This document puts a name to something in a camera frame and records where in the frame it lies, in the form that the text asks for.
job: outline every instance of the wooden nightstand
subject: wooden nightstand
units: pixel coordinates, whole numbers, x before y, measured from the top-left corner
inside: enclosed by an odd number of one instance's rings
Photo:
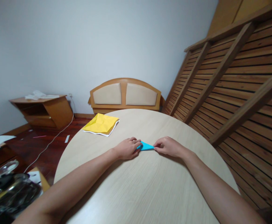
[[[61,129],[68,125],[73,117],[66,95],[40,100],[26,100],[22,97],[10,102],[21,111],[31,126]]]

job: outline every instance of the wooden table top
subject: wooden table top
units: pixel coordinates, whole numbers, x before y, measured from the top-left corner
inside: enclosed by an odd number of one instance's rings
[[[132,136],[153,145],[166,135],[194,151],[238,193],[227,165],[210,143],[185,123],[141,109],[108,113],[120,121],[109,137],[73,137],[59,161],[55,180]],[[68,215],[68,223],[219,223],[182,160],[142,151],[116,162]]]
[[[39,100],[26,100],[25,97],[20,97],[17,99],[9,100],[12,103],[44,103],[51,100],[55,100],[58,98],[50,98],[50,99],[39,99]]]

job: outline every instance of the wooden cabinet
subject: wooden cabinet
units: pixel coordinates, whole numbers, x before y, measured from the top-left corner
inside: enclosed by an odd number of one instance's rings
[[[19,165],[14,170],[16,173],[22,173],[25,171],[27,164],[25,161],[17,155],[13,150],[11,150],[6,144],[4,144],[0,148],[0,167],[2,167],[4,164],[6,164],[9,161],[17,160],[19,162]]]
[[[61,129],[68,125],[73,117],[73,112],[65,97],[26,100],[24,97],[10,100],[31,126]]]

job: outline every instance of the desk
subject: desk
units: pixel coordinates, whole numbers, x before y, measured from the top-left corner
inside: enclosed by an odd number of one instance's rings
[[[39,100],[26,100],[21,97],[10,102],[21,111],[31,126],[61,129],[68,125],[73,117],[66,95]]]
[[[188,125],[152,110],[108,113],[120,122],[109,137],[81,130],[59,161],[55,180],[132,136],[148,144],[166,135],[193,150],[238,193],[227,165],[208,141]],[[117,162],[74,208],[68,223],[219,223],[189,171],[178,158],[142,151],[133,160]]]

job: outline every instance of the wooden bed frame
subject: wooden bed frame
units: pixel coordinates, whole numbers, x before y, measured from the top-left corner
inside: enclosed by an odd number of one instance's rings
[[[121,91],[121,104],[116,104],[116,105],[111,105],[111,104],[96,104],[94,100],[94,92],[105,87],[109,86],[112,84],[120,84],[120,91]],[[149,90],[152,90],[157,94],[156,97],[156,103],[155,105],[126,105],[126,93],[127,93],[127,85],[128,84],[135,84],[139,85],[141,87],[147,88]],[[159,111],[160,107],[165,103],[164,98],[161,96],[161,91],[158,89],[154,88],[150,84],[143,82],[138,79],[133,79],[133,78],[116,78],[116,79],[111,79],[109,81],[106,81],[102,83],[101,85],[97,86],[96,88],[92,89],[90,91],[90,98],[88,100],[88,103],[91,104],[91,107],[93,109],[93,112],[96,113],[101,113],[101,114],[106,114],[115,110],[122,110],[122,109],[147,109],[147,110],[154,110],[154,111]]]

